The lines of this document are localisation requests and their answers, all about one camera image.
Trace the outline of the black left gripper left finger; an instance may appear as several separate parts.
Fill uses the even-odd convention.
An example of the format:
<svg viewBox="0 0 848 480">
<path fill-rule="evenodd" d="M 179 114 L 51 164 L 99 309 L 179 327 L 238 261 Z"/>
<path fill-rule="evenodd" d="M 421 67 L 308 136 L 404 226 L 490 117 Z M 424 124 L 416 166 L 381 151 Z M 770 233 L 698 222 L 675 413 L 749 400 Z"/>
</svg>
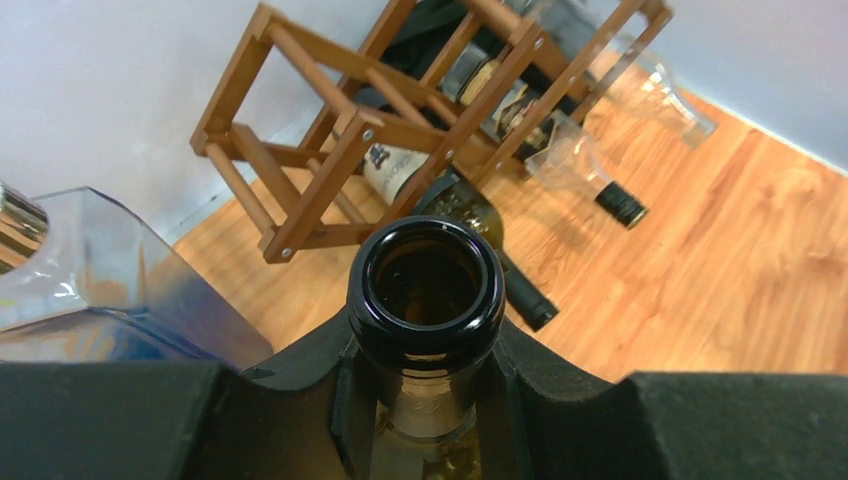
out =
<svg viewBox="0 0 848 480">
<path fill-rule="evenodd" d="M 341 479 L 336 315 L 237 374 L 211 361 L 7 364 L 5 479 Z"/>
</svg>

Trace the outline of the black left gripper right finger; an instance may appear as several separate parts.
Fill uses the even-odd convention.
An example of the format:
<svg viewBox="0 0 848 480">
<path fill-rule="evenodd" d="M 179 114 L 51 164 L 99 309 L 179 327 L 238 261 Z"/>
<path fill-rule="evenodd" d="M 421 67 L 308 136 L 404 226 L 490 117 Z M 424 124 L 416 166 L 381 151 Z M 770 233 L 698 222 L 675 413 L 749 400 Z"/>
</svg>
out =
<svg viewBox="0 0 848 480">
<path fill-rule="evenodd" d="M 637 372 L 610 383 L 513 325 L 490 370 L 494 479 L 843 479 L 847 380 Z"/>
</svg>

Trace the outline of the dark bottle barcode label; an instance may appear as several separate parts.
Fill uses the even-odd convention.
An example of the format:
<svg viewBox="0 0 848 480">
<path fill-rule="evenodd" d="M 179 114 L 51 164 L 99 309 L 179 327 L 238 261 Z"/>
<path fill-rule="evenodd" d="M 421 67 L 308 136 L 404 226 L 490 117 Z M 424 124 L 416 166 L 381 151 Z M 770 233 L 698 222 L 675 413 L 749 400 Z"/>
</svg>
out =
<svg viewBox="0 0 848 480">
<path fill-rule="evenodd" d="M 372 478 L 481 477 L 475 391 L 505 303 L 494 249 L 465 225 L 409 216 L 365 241 L 346 305 L 377 379 Z"/>
</svg>

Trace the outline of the blue square glass bottle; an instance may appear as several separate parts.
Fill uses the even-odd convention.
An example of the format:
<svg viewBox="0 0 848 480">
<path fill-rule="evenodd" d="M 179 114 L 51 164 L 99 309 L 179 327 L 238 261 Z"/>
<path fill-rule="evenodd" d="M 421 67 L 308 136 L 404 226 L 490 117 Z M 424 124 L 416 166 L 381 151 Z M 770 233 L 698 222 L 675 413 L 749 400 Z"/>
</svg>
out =
<svg viewBox="0 0 848 480">
<path fill-rule="evenodd" d="M 273 350 L 139 216 L 82 187 L 1 187 L 1 359 L 215 360 L 241 371 Z"/>
</svg>

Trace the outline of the clear glass bottle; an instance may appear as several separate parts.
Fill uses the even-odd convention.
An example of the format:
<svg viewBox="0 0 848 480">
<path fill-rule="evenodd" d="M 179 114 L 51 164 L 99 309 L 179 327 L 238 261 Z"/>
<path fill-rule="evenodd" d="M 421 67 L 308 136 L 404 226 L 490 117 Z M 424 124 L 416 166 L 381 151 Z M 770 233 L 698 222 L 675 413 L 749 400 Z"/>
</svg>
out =
<svg viewBox="0 0 848 480">
<path fill-rule="evenodd" d="M 537 21 L 569 58 L 574 58 L 601 27 L 600 17 L 581 1 L 508 1 L 512 10 Z M 661 58 L 629 33 L 613 34 L 595 47 L 587 67 L 592 87 L 628 113 L 654 120 L 690 148 L 711 136 L 715 121 L 680 93 L 672 71 Z"/>
</svg>

